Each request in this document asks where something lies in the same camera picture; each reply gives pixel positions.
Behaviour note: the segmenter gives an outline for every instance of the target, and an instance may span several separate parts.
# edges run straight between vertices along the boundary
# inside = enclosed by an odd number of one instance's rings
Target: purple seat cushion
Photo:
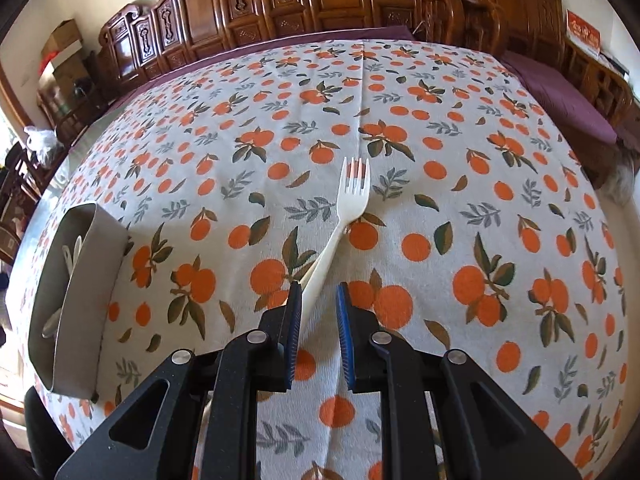
[[[558,70],[509,50],[500,62],[518,77],[553,122],[615,144],[618,136],[613,127]]]

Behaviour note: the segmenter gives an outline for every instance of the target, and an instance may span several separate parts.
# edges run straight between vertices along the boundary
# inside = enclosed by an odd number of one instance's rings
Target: tablecloth
[[[342,377],[340,281],[417,349],[468,352],[596,475],[626,380],[606,218],[558,129],[493,57],[410,41],[336,40],[201,68],[138,96],[105,131],[10,306],[25,342],[38,269],[70,206],[95,200],[128,227],[96,402],[40,388],[69,442],[174,349],[222,348],[283,302],[337,222],[345,156],[371,160],[369,206],[340,243],[292,391],[260,398],[262,478],[380,478],[378,398],[351,395]]]

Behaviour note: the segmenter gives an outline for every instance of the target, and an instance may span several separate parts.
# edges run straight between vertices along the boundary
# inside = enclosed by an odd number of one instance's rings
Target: red object
[[[40,69],[38,70],[38,74],[42,75],[42,73],[44,72],[44,69],[46,68],[46,66],[49,64],[49,61],[51,61],[53,58],[55,58],[58,54],[60,54],[59,50],[55,50],[53,52],[49,52],[40,62]]]

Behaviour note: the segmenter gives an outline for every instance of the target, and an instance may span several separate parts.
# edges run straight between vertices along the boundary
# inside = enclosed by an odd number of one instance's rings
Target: fork handle
[[[329,273],[329,267],[334,259],[335,251],[342,238],[342,233],[346,225],[343,222],[339,222],[334,232],[331,233],[331,237],[327,242],[326,247],[316,260],[316,268],[312,271],[311,276],[308,279],[305,290],[302,292],[302,316],[300,319],[300,334],[304,333],[304,329],[308,325],[311,313],[313,312],[316,300],[322,291],[324,280]]]

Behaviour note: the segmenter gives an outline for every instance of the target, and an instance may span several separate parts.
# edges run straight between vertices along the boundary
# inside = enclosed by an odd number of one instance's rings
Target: plastic bag
[[[64,146],[52,130],[39,130],[35,126],[27,126],[24,132],[27,138],[27,148],[35,152],[38,162],[45,168],[50,168]]]

